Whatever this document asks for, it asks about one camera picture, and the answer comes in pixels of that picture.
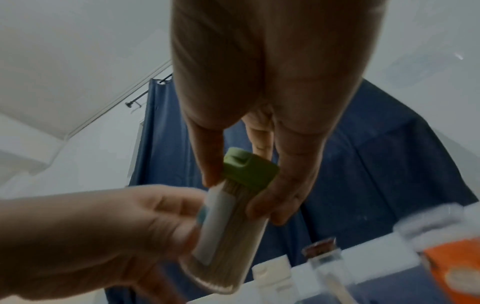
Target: hand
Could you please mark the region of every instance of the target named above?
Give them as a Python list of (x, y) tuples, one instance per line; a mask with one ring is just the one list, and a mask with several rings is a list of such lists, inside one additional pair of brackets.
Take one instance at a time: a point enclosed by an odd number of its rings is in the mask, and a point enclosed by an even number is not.
[(197, 189), (143, 186), (0, 202), (0, 298), (124, 285), (184, 303), (157, 264), (193, 250), (203, 199)]
[(174, 0), (175, 86), (203, 182), (221, 180), (223, 130), (243, 119), (280, 172), (247, 207), (283, 224), (318, 175), (329, 134), (373, 52), (384, 0)]

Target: white bottle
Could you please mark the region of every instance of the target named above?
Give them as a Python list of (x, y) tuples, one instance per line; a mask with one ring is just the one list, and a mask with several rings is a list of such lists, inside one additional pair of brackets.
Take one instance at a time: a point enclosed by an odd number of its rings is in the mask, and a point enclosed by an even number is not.
[(255, 265), (251, 270), (262, 304), (300, 303), (300, 295), (292, 279), (292, 267), (286, 255)]

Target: white cap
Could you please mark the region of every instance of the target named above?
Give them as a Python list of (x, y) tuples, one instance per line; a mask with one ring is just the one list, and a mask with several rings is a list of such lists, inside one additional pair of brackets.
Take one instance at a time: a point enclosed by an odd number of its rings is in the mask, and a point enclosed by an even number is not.
[(286, 255), (255, 265), (251, 271), (258, 286), (270, 285), (292, 276), (292, 266)]

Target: white label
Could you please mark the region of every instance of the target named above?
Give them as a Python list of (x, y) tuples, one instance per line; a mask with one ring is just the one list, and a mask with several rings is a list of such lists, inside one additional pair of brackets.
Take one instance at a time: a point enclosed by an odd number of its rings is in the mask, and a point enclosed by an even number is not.
[(205, 198), (205, 205), (209, 207), (209, 211), (201, 227), (198, 244), (192, 253), (205, 266), (212, 262), (225, 227), (230, 220), (230, 215), (237, 203), (233, 195), (221, 189), (220, 187), (210, 189)]

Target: orange label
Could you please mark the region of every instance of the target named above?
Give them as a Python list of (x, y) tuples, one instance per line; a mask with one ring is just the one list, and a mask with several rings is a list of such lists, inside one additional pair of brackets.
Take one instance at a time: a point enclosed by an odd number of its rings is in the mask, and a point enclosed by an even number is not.
[(480, 304), (480, 241), (461, 240), (420, 253), (423, 264), (455, 304)]

